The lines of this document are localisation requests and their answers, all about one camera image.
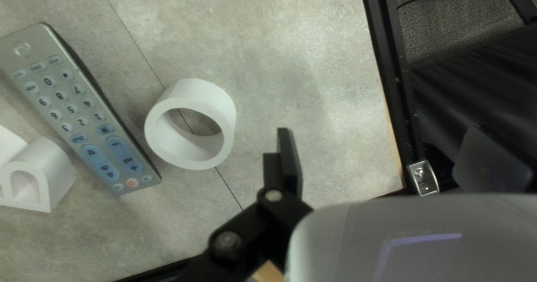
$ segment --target remote control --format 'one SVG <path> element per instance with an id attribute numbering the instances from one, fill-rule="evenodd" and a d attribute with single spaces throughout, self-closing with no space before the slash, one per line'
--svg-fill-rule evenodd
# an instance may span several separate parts
<path id="1" fill-rule="evenodd" d="M 84 63 L 49 25 L 0 38 L 0 69 L 113 193 L 161 182 Z"/>

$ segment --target white plastic block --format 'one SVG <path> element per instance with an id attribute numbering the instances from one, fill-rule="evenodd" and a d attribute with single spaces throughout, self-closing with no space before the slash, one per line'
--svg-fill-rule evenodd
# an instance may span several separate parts
<path id="1" fill-rule="evenodd" d="M 0 205 L 49 213 L 74 182 L 62 142 L 42 136 L 28 145 L 3 127 L 0 138 Z M 6 155 L 14 156 L 7 160 Z"/>

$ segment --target concrete-look surface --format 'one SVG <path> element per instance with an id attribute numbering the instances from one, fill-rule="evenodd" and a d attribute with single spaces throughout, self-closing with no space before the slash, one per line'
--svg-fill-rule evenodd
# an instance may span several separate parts
<path id="1" fill-rule="evenodd" d="M 50 214 L 0 207 L 0 280 L 106 282 L 199 253 L 240 211 L 235 197 L 253 202 L 277 127 L 294 131 L 313 207 L 401 188 L 361 0 L 0 0 L 0 19 L 0 36 L 52 25 L 163 176 L 117 198 L 68 151 L 76 181 Z M 217 84 L 237 106 L 218 170 L 174 167 L 144 141 L 151 106 L 185 77 Z M 55 136 L 3 75 L 0 124 L 27 141 Z"/>

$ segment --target white ring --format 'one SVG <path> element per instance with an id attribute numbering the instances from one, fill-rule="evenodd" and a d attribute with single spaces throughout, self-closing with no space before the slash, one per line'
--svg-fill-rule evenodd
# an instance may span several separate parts
<path id="1" fill-rule="evenodd" d="M 211 136 L 191 134 L 178 127 L 169 110 L 187 108 L 205 114 L 220 127 Z M 200 79 L 172 83 L 162 93 L 145 119 L 145 139 L 166 162 L 181 168 L 210 169 L 229 155 L 233 147 L 237 110 L 232 98 L 220 87 Z"/>

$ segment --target bolt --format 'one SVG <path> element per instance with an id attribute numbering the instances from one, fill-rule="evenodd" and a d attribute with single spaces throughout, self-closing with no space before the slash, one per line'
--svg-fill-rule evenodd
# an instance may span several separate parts
<path id="1" fill-rule="evenodd" d="M 234 231 L 223 231 L 214 240 L 214 248 L 219 252 L 230 252 L 241 244 L 241 237 Z"/>
<path id="2" fill-rule="evenodd" d="M 420 183 L 420 189 L 422 189 L 423 191 L 428 191 L 429 190 L 429 184 L 428 183 Z"/>
<path id="3" fill-rule="evenodd" d="M 284 194 L 279 189 L 270 189 L 265 192 L 265 198 L 272 202 L 277 203 L 284 197 Z"/>
<path id="4" fill-rule="evenodd" d="M 418 169 L 416 170 L 416 172 L 414 172 L 414 174 L 418 177 L 423 177 L 423 169 Z"/>

